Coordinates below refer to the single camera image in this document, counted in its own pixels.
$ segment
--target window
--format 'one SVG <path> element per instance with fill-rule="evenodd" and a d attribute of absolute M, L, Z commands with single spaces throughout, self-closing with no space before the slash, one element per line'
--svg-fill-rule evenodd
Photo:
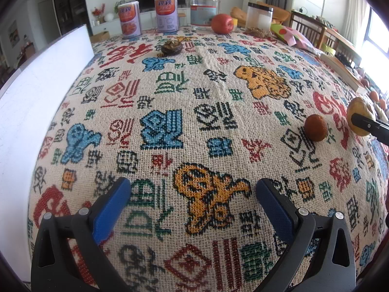
<path fill-rule="evenodd" d="M 389 92 L 389 31 L 377 13 L 370 8 L 369 21 L 361 49 L 361 67 L 382 92 Z"/>

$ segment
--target black jar lid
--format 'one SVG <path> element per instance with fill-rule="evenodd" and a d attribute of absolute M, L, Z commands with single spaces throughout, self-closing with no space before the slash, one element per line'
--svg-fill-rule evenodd
<path fill-rule="evenodd" d="M 249 2 L 248 6 L 251 6 L 252 8 L 256 8 L 256 9 L 263 9 L 264 11 L 267 11 L 267 12 L 273 12 L 273 8 L 269 8 L 268 6 L 265 6 L 265 5 L 260 5 L 260 4 Z"/>

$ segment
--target door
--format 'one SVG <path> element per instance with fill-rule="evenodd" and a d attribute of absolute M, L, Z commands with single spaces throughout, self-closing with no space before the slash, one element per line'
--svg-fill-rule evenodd
<path fill-rule="evenodd" d="M 53 2 L 51 0 L 39 2 L 38 10 L 40 20 L 42 22 L 43 32 L 45 34 L 47 43 L 50 44 L 59 36 L 61 36 L 54 14 Z"/>

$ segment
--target blue gripper pad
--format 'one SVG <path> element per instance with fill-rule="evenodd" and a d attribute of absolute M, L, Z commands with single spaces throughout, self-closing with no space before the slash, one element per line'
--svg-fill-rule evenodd
<path fill-rule="evenodd" d="M 258 180 L 255 189 L 258 202 L 265 210 L 277 235 L 282 241 L 291 244 L 294 238 L 294 227 L 289 214 L 262 179 Z"/>
<path fill-rule="evenodd" d="M 128 179 L 123 179 L 93 221 L 92 236 L 95 243 L 100 244 L 109 237 L 130 195 L 131 183 Z"/>

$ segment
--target green plant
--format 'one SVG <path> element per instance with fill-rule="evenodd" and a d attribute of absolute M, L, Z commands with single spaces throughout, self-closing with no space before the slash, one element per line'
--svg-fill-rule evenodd
<path fill-rule="evenodd" d="M 125 4 L 126 3 L 126 0 L 120 0 L 120 1 L 118 1 L 118 2 L 116 2 L 115 3 L 115 7 L 114 7 L 114 12 L 117 14 L 118 12 L 119 12 L 119 10 L 118 10 L 118 6 L 120 5 L 120 4 Z"/>

